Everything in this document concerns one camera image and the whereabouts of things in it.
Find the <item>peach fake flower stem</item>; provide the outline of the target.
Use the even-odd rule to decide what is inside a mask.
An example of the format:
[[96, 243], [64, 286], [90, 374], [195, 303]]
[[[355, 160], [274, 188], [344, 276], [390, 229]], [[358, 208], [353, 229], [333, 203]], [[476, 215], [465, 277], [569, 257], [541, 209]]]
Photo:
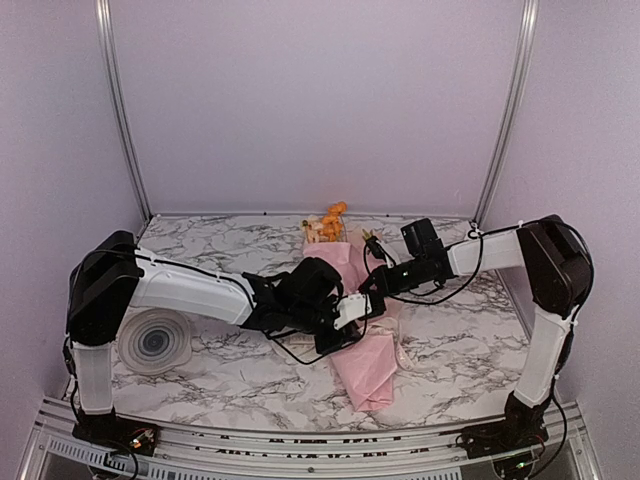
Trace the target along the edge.
[[310, 215], [303, 219], [301, 222], [301, 229], [305, 234], [307, 244], [315, 244], [325, 241], [325, 236], [323, 235], [324, 224], [319, 217]]

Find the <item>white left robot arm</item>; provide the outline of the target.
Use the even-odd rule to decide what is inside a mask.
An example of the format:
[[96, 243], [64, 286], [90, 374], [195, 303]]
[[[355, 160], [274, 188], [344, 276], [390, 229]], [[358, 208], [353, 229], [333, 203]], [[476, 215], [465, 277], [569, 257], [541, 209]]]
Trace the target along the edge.
[[112, 412], [111, 345], [131, 312], [197, 315], [271, 341], [302, 333], [324, 358], [358, 342], [364, 324], [384, 310], [381, 295], [348, 292], [340, 273], [320, 258], [271, 276], [215, 272], [158, 256], [118, 230], [69, 275], [66, 336], [86, 426], [106, 445], [126, 436], [125, 421]]

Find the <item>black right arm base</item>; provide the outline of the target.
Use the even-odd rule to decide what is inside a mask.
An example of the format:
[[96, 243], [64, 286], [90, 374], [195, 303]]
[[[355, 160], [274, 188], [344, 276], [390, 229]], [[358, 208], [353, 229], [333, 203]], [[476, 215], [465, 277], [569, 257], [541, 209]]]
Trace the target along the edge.
[[455, 440], [469, 459], [507, 453], [529, 446], [542, 446], [549, 438], [544, 426], [544, 414], [551, 396], [533, 407], [509, 394], [502, 420], [465, 427]]

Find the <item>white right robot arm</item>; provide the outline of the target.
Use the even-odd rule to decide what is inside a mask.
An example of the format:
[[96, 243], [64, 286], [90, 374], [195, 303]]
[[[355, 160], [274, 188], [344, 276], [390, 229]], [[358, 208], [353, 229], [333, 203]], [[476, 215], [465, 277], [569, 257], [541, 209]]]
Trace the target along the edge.
[[475, 233], [444, 245], [427, 219], [402, 230], [410, 260], [373, 269], [363, 293], [404, 301], [425, 284], [472, 280], [484, 271], [521, 269], [529, 283], [535, 320], [514, 398], [535, 408], [550, 397], [566, 361], [573, 325], [595, 280], [592, 257], [577, 229], [558, 215]]

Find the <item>pink wrapping paper sheet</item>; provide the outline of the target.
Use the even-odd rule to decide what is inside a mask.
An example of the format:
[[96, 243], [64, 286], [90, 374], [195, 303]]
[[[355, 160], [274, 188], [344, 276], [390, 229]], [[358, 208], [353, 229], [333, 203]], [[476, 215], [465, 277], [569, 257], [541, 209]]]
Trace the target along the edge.
[[[376, 259], [363, 260], [357, 246], [348, 242], [305, 244], [305, 257], [327, 261], [341, 275], [344, 290], [351, 294], [367, 277], [367, 269], [382, 264]], [[399, 317], [400, 308], [390, 303], [386, 312], [372, 321]], [[393, 378], [398, 367], [393, 358], [391, 339], [365, 337], [355, 345], [330, 356], [330, 360], [357, 412], [374, 412], [394, 401]]]

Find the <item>orange fake flower stem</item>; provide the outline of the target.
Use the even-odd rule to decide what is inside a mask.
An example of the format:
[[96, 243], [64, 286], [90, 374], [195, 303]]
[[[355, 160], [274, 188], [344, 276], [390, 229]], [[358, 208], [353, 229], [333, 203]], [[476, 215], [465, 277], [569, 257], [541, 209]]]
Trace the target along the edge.
[[327, 209], [327, 214], [321, 219], [321, 239], [327, 242], [342, 242], [346, 240], [346, 227], [343, 215], [348, 209], [344, 201], [332, 204]]

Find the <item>cream printed ribbon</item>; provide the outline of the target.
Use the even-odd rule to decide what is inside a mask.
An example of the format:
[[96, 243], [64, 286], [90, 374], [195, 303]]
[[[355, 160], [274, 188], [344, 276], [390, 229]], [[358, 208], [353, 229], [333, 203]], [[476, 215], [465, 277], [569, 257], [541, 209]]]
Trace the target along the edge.
[[[381, 320], [371, 321], [367, 327], [366, 337], [375, 336], [391, 339], [393, 358], [400, 370], [419, 371], [417, 364], [403, 347], [404, 335], [402, 324], [397, 318], [386, 316]], [[314, 338], [310, 335], [295, 333], [285, 338], [282, 343], [294, 356], [302, 361], [308, 362], [319, 357], [315, 349]]]

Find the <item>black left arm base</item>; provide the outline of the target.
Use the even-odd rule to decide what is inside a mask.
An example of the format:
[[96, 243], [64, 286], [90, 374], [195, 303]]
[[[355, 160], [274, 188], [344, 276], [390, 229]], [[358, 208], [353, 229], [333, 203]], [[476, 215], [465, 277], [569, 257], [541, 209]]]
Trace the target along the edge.
[[159, 426], [108, 414], [89, 415], [80, 410], [74, 425], [74, 438], [104, 447], [127, 447], [135, 454], [151, 457], [159, 438]]

